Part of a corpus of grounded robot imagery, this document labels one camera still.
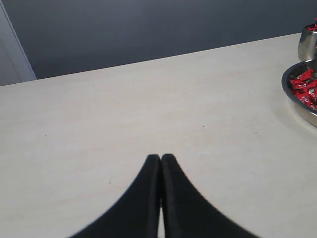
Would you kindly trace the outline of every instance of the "wall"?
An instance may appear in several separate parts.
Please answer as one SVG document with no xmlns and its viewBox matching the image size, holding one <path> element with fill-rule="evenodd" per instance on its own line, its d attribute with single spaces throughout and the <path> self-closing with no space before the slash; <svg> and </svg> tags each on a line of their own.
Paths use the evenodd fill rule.
<svg viewBox="0 0 317 238">
<path fill-rule="evenodd" d="M 38 78 L 291 34 L 317 16 L 316 0 L 2 1 Z"/>
</svg>

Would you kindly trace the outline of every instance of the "white table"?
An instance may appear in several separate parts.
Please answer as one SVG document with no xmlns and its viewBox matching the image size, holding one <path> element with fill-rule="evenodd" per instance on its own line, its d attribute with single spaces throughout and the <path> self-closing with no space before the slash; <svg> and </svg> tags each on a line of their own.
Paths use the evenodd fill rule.
<svg viewBox="0 0 317 238">
<path fill-rule="evenodd" d="M 316 237 L 317 129 L 280 83 L 298 40 L 0 87 L 0 237 L 70 236 L 150 153 L 175 154 L 202 195 L 255 234 Z"/>
</svg>

